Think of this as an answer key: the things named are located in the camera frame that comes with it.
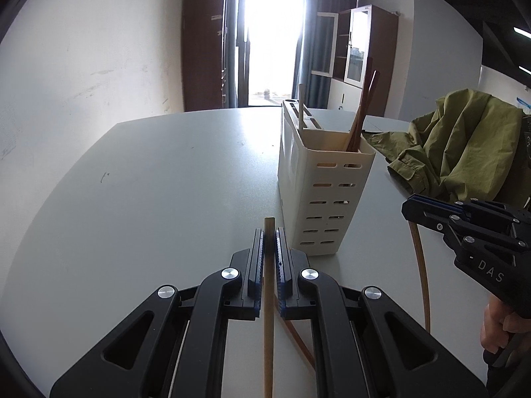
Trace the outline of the person's right hand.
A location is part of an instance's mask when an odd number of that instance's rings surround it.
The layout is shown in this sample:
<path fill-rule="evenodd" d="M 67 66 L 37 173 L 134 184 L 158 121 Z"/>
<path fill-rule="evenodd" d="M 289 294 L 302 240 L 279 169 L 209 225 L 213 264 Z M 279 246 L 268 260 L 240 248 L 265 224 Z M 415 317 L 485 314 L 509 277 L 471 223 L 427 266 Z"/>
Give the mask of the person's right hand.
<path fill-rule="evenodd" d="M 490 353 L 508 345 L 511 333 L 530 332 L 530 320 L 519 316 L 509 305 L 490 295 L 481 328 L 481 344 Z"/>

